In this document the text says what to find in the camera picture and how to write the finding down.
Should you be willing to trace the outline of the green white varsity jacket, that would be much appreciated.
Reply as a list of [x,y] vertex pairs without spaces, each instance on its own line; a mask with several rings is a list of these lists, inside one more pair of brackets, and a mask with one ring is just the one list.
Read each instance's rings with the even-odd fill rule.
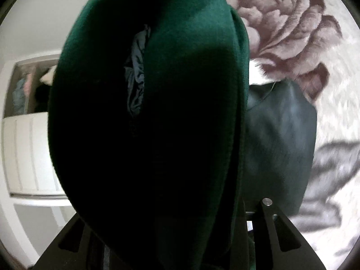
[[256,269],[245,202],[298,211],[317,113],[297,84],[249,84],[226,0],[89,0],[57,64],[55,172],[99,236],[86,269]]

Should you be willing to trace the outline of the floral purple bed blanket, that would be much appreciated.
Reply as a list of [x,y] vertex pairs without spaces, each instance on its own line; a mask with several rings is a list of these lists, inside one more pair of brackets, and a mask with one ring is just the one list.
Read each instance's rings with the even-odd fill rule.
[[292,222],[327,269],[359,241],[359,8],[349,0],[227,0],[250,40],[250,81],[297,81],[318,113],[314,164]]

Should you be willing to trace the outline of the white sliding wardrobe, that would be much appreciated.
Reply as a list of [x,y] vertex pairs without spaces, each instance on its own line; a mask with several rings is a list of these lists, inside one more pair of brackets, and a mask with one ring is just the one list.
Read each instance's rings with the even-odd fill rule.
[[[48,207],[63,227],[74,210],[56,176],[48,147],[48,114],[35,112],[35,91],[41,76],[57,64],[58,52],[5,63],[1,70],[1,169],[12,205]],[[13,92],[28,75],[24,108],[16,115]]]

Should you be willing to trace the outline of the cream hanging coat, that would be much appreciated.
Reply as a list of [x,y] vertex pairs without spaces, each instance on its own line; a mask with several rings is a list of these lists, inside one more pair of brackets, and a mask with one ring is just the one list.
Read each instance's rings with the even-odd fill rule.
[[48,72],[41,76],[40,82],[45,85],[52,86],[56,69],[57,65],[50,67]]

